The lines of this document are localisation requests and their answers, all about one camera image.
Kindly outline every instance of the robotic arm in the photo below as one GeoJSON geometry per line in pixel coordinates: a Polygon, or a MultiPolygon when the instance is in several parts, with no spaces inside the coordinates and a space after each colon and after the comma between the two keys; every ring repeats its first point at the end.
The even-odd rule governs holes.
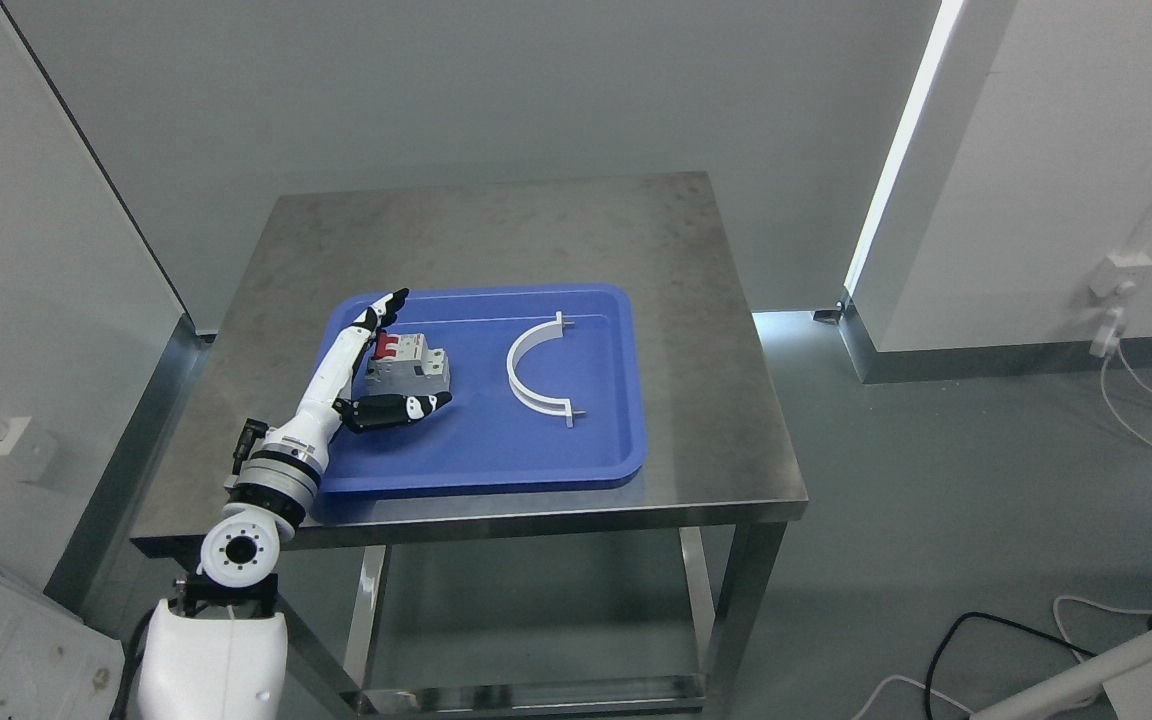
{"type": "Polygon", "coordinates": [[[314,505],[329,439],[426,418],[452,394],[351,397],[353,379],[376,333],[397,319],[408,290],[389,293],[340,331],[296,414],[278,429],[247,420],[225,483],[223,518],[200,547],[198,570],[160,601],[147,624],[138,702],[147,720],[273,719],[287,664],[287,628],[273,611],[279,548],[314,505]],[[233,605],[256,602],[252,619],[233,605]],[[194,617],[200,602],[227,606],[229,619],[194,617]]]}

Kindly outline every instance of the table leg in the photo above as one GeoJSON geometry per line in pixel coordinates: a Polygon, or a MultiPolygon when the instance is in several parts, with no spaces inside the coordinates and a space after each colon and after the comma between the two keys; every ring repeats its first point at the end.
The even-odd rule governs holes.
{"type": "Polygon", "coordinates": [[[691,628],[696,637],[696,661],[705,666],[708,636],[714,629],[714,593],[708,589],[708,567],[699,528],[679,528],[682,569],[687,576],[687,600],[691,601],[691,628]]]}
{"type": "Polygon", "coordinates": [[[708,654],[702,665],[705,682],[705,720],[721,719],[732,702],[736,673],[755,629],[763,592],[781,550],[786,523],[736,525],[727,555],[722,591],[714,611],[708,654]]]}
{"type": "Polygon", "coordinates": [[[331,717],[338,720],[355,719],[357,714],[347,698],[353,698],[358,688],[340,667],[335,657],[323,646],[314,630],[305,623],[301,614],[278,597],[278,608],[287,620],[287,670],[314,697],[331,717]]]}
{"type": "MultiPolygon", "coordinates": [[[[376,632],[380,628],[380,606],[385,597],[385,577],[389,564],[388,547],[374,544],[362,551],[362,569],[358,571],[358,593],[353,601],[353,620],[349,623],[349,639],[344,647],[344,670],[353,683],[366,689],[371,675],[372,651],[376,650],[376,632]]],[[[359,712],[374,712],[367,707],[365,694],[358,694],[362,703],[359,712]]]]}

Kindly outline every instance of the baseboard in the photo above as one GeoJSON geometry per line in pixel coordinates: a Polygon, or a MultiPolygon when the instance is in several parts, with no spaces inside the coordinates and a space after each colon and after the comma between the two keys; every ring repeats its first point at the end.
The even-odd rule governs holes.
{"type": "Polygon", "coordinates": [[[82,615],[83,600],[111,544],[131,520],[134,499],[184,404],[204,354],[205,344],[195,334],[188,316],[180,316],[141,402],[43,591],[69,612],[82,615]]]}
{"type": "MultiPolygon", "coordinates": [[[[1091,341],[879,353],[856,305],[847,300],[838,331],[864,384],[1075,373],[1101,367],[1100,357],[1087,351],[1091,341]]],[[[1129,338],[1123,347],[1134,366],[1152,367],[1152,338],[1129,338]]]]}

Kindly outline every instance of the white semicircular bracket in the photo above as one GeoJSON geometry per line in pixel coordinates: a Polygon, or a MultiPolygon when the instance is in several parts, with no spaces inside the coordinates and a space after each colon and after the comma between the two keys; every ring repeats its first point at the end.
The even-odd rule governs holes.
{"type": "Polygon", "coordinates": [[[537,414],[553,415],[556,418],[567,419],[567,427],[573,426],[573,416],[584,415],[585,411],[573,410],[573,402],[569,397],[550,397],[526,387],[518,379],[516,367],[518,361],[522,361],[522,356],[526,355],[526,351],[531,350],[532,347],[537,347],[540,342],[562,338],[563,327],[571,327],[574,324],[576,323],[563,320],[562,313],[554,313],[553,320],[536,325],[530,331],[522,333],[518,340],[513,341],[506,359],[503,359],[503,367],[509,373],[509,389],[513,391],[513,396],[517,397],[518,402],[522,402],[529,409],[536,410],[537,414]]]}

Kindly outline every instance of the table top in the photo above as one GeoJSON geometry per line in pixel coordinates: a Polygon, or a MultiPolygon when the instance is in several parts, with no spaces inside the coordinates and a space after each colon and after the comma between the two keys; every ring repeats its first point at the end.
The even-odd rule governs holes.
{"type": "Polygon", "coordinates": [[[280,197],[132,540],[219,520],[243,419],[296,409],[334,306],[365,291],[605,282],[634,306],[647,458],[617,488],[332,497],[288,550],[796,520],[808,495],[708,177],[672,173],[280,197]]]}

